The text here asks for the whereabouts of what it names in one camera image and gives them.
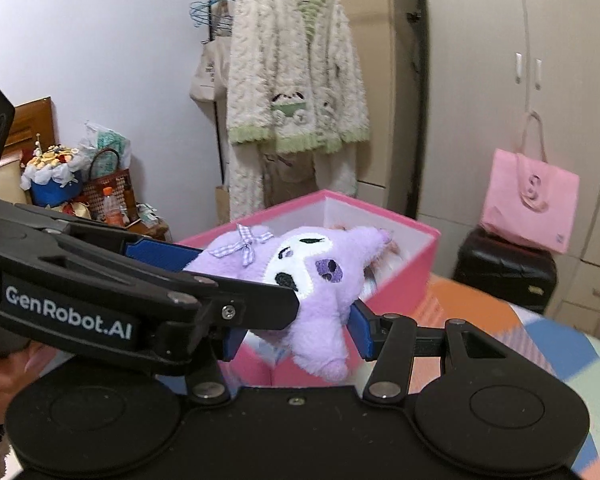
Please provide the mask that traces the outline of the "person left hand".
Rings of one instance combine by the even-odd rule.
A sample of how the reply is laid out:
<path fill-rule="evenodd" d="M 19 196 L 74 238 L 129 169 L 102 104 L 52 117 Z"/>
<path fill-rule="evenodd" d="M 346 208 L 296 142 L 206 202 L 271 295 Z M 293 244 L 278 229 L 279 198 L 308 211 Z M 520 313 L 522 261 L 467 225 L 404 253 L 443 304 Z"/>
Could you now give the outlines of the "person left hand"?
<path fill-rule="evenodd" d="M 40 377 L 56 353 L 52 347 L 31 342 L 24 350 L 0 359 L 0 424 L 12 399 Z"/>

